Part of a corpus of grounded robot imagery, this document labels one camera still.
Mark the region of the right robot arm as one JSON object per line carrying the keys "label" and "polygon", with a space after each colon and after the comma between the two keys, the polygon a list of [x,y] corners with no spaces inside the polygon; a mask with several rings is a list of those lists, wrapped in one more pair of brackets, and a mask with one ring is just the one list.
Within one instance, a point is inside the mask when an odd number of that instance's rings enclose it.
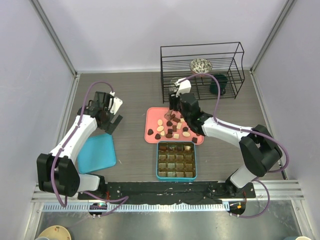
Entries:
{"label": "right robot arm", "polygon": [[236,198],[242,194],[249,182],[263,177],[283,156],[279,144],[267,128],[262,125],[241,127],[214,118],[201,110],[192,93],[177,96],[171,91],[169,109],[180,112],[195,134],[217,138],[240,149],[243,165],[225,181],[225,190],[230,197]]}

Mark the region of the stainless steel tongs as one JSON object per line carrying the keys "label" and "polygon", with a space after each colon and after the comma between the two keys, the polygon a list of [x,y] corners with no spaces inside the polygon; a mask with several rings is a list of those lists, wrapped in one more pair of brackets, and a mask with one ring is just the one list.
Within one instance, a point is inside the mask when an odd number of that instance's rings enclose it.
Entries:
{"label": "stainless steel tongs", "polygon": [[164,114],[164,118],[167,121],[171,121],[176,117],[177,112],[174,111],[173,109],[168,109],[167,112]]}

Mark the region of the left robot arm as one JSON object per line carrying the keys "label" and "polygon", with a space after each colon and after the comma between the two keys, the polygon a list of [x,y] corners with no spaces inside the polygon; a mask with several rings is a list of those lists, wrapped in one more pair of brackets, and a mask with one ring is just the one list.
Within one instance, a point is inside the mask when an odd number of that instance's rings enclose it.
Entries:
{"label": "left robot arm", "polygon": [[114,92],[97,91],[78,110],[60,143],[36,160],[41,191],[67,197],[88,191],[97,200],[106,195],[105,179],[94,172],[116,163],[112,133],[123,119],[117,114],[122,104]]}

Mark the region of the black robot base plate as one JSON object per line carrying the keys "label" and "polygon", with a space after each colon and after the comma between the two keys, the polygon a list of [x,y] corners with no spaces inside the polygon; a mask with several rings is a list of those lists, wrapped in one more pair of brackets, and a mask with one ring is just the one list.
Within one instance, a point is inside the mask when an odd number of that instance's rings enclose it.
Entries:
{"label": "black robot base plate", "polygon": [[248,183],[241,190],[231,189],[224,182],[108,182],[102,190],[94,191],[97,197],[117,200],[128,196],[130,205],[205,205],[218,204],[223,199],[254,199],[255,189]]}

